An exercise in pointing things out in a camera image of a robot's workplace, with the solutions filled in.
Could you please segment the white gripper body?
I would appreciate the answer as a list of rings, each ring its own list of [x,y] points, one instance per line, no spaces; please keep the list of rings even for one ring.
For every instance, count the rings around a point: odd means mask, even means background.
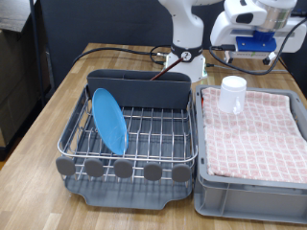
[[[210,41],[213,46],[234,45],[234,52],[269,54],[295,53],[306,36],[306,25],[297,17],[276,21],[272,28],[260,25],[254,13],[230,17],[225,11],[219,14],[212,28]]]

